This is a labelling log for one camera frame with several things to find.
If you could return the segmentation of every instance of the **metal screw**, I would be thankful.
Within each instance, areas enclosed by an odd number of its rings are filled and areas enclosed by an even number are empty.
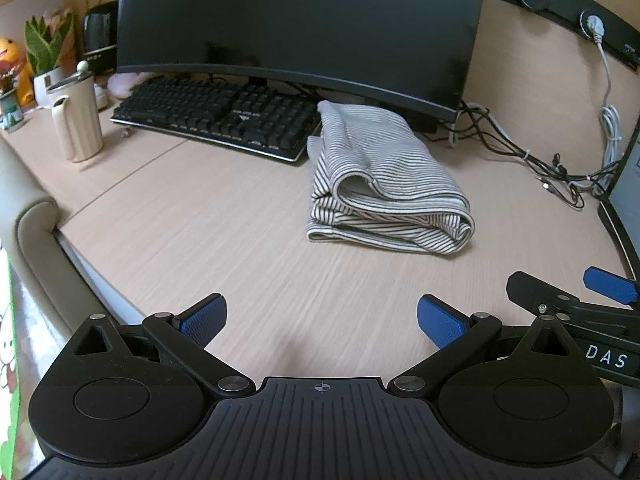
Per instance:
[[[394,384],[396,385],[396,388],[404,392],[418,392],[426,386],[424,380],[415,375],[403,375],[396,377]]]
[[[240,392],[249,386],[249,381],[246,377],[240,377],[237,375],[231,375],[229,377],[223,377],[218,381],[218,387],[226,392]]]

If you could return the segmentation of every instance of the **striped shirt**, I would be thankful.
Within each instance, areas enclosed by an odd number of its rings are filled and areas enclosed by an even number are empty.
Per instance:
[[[399,115],[322,101],[322,136],[309,137],[311,241],[451,254],[471,238],[469,202]]]

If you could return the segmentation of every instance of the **small pink object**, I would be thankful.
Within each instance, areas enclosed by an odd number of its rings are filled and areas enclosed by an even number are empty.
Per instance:
[[[109,93],[117,99],[126,99],[133,92],[134,87],[155,77],[153,72],[131,72],[113,74],[107,82]]]

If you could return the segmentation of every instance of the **striped fabric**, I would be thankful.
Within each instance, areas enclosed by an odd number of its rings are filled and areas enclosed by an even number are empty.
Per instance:
[[[399,115],[322,101],[306,234],[413,253],[451,254],[471,238],[469,202]]]

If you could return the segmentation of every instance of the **folded garment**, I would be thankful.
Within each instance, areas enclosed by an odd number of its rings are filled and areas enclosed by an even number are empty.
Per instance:
[[[322,136],[309,137],[311,241],[350,240],[451,254],[474,233],[469,202],[399,115],[322,101]]]

